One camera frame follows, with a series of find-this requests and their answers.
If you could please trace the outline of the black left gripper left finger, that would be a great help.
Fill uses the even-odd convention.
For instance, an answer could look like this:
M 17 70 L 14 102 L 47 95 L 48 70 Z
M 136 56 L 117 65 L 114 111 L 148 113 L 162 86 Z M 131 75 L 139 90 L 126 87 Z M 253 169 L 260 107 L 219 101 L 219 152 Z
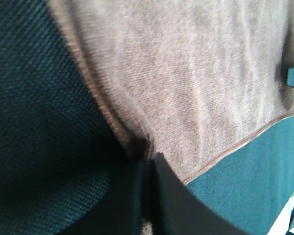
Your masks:
M 102 200 L 59 235 L 139 235 L 149 159 L 135 158 Z

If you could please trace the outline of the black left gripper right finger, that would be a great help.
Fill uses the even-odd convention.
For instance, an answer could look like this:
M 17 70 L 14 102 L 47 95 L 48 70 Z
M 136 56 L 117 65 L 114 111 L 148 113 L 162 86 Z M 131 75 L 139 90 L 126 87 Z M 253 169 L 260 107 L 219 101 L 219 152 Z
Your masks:
M 162 153 L 150 161 L 148 219 L 155 235 L 244 235 L 178 179 Z

